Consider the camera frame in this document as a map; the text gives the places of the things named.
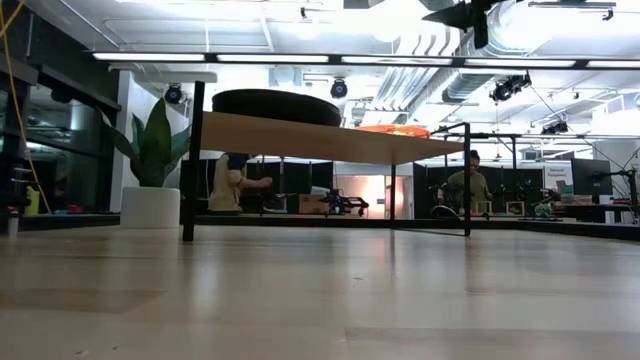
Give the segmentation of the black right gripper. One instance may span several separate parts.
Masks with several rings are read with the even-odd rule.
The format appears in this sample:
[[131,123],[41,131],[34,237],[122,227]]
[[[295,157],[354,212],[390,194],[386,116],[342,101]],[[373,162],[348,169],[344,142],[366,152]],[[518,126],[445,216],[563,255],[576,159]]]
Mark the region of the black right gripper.
[[466,31],[473,26],[474,46],[484,48],[489,42],[487,13],[503,0],[461,0],[454,5],[435,10],[423,20]]

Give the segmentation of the black round plate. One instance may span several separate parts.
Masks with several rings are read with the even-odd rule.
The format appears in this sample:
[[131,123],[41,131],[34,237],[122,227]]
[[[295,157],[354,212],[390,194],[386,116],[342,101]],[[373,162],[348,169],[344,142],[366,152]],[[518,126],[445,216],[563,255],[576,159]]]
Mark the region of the black round plate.
[[245,115],[296,123],[339,127],[342,121],[339,112],[320,108],[259,108],[221,110],[221,113]]
[[300,94],[295,92],[287,92],[271,89],[235,89],[219,92],[212,96],[211,101],[234,101],[241,98],[258,98],[258,99],[285,99],[291,101],[320,101],[325,102],[325,99],[310,96],[307,94]]
[[213,99],[212,109],[230,113],[251,111],[266,113],[271,110],[340,113],[335,105],[314,97],[258,97],[251,94]]

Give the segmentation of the black wheeled robot base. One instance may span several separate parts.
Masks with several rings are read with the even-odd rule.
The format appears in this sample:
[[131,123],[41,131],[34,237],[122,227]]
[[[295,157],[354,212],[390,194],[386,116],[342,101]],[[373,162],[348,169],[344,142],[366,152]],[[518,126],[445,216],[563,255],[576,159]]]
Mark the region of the black wheeled robot base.
[[320,202],[327,206],[328,215],[347,215],[356,210],[357,215],[363,217],[369,208],[363,198],[344,196],[339,189],[329,190]]

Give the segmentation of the wooden shelf with black legs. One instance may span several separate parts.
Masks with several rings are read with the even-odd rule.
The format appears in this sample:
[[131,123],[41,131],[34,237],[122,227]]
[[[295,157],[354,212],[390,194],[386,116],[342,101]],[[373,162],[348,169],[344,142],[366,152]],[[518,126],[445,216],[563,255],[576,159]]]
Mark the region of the wooden shelf with black legs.
[[465,175],[470,175],[470,125],[463,122],[464,142],[434,139],[407,139],[367,134],[360,130],[296,123],[245,115],[203,110],[206,84],[195,83],[192,105],[190,164],[186,168],[189,188],[181,210],[184,212],[182,240],[195,235],[198,162],[202,150],[265,154],[353,163],[389,165],[391,178],[396,166],[434,156],[464,154]]

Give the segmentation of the black overhead light bar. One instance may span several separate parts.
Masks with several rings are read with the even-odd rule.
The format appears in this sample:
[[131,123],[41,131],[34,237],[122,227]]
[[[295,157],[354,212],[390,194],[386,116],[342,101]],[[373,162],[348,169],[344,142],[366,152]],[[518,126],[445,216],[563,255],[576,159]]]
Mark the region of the black overhead light bar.
[[462,57],[365,54],[280,54],[280,53],[171,53],[94,52],[93,58],[109,63],[202,63],[260,65],[320,65],[363,67],[427,67],[496,70],[640,70],[640,59],[630,58],[544,58],[544,57]]

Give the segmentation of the person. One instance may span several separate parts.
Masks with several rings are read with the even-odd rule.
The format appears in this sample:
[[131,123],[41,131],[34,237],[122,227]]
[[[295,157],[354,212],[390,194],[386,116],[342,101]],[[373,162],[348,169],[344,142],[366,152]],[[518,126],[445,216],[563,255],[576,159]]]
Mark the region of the person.
[[215,165],[213,191],[208,199],[208,210],[213,213],[240,213],[240,196],[245,188],[264,189],[272,185],[271,177],[258,180],[246,176],[247,162],[254,155],[224,153]]
[[[475,210],[478,203],[493,199],[486,178],[479,172],[480,156],[476,150],[470,151],[470,209]],[[438,202],[463,213],[467,202],[464,200],[465,171],[460,170],[450,175],[440,186],[437,193]]]

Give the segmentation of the white printed sign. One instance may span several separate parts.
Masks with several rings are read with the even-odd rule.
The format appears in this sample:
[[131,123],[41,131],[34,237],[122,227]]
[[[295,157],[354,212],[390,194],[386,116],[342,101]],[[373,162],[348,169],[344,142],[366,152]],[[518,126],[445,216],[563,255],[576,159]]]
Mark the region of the white printed sign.
[[560,194],[573,193],[573,176],[570,164],[547,164],[543,167],[544,188]]

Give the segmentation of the black computer monitor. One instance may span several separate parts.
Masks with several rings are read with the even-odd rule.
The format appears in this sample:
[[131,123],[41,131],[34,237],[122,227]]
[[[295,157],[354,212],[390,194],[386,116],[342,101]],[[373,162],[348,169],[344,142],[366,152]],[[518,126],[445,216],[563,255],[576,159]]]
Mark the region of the black computer monitor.
[[612,195],[610,163],[606,160],[574,158],[571,160],[573,193],[575,195]]

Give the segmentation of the brown cardboard box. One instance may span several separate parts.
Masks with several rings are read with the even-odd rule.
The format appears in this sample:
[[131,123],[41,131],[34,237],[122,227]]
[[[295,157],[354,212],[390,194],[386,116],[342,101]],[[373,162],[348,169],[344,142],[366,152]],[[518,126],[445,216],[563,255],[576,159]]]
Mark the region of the brown cardboard box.
[[326,202],[325,195],[299,195],[299,214],[327,214],[328,212],[329,204]]

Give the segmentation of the green artificial plant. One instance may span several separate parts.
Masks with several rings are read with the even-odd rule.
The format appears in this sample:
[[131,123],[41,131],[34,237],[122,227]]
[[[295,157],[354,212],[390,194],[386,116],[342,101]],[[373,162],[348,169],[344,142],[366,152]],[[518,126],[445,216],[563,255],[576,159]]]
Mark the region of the green artificial plant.
[[130,169],[142,187],[163,187],[169,174],[190,150],[190,126],[176,134],[171,133],[164,99],[155,103],[146,124],[133,115],[131,141],[111,125],[104,113],[102,120],[114,147],[130,160]]

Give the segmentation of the white plant pot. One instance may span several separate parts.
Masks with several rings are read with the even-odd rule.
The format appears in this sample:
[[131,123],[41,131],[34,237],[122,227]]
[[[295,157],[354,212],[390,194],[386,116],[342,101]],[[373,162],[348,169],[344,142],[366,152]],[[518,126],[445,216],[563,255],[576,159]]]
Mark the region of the white plant pot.
[[180,191],[174,188],[125,187],[120,225],[127,229],[173,229],[180,223]]

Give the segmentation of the silver ventilation duct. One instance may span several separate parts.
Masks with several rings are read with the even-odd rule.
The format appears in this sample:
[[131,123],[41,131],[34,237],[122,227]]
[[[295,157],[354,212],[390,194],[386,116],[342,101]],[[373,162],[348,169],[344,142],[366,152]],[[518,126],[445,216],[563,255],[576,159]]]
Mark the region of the silver ventilation duct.
[[[488,44],[480,49],[474,45],[475,33],[449,25],[424,20],[419,40],[412,55],[455,55],[469,57],[524,56],[531,47],[511,46],[506,40],[506,13],[522,0],[502,0],[488,10]],[[383,84],[369,105],[371,110],[406,111],[411,116],[426,103],[460,104],[471,94],[494,79],[491,73],[464,73],[454,68],[409,69],[392,67],[385,73]]]

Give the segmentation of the black metal table frame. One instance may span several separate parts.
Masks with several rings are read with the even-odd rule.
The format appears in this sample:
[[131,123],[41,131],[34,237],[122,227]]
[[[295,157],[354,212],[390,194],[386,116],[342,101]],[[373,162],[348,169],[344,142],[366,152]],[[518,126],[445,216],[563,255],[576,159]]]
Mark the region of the black metal table frame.
[[[21,231],[39,231],[83,227],[115,226],[117,215],[41,215],[26,217],[20,221]],[[198,226],[261,226],[261,227],[311,227],[311,228],[371,228],[371,229],[421,229],[421,230],[462,230],[462,220],[389,220],[312,217],[252,217],[252,216],[197,216]],[[552,222],[521,220],[501,217],[471,221],[473,230],[513,230],[532,231],[562,235],[594,237],[604,239],[640,242],[638,225],[605,225],[580,222]]]

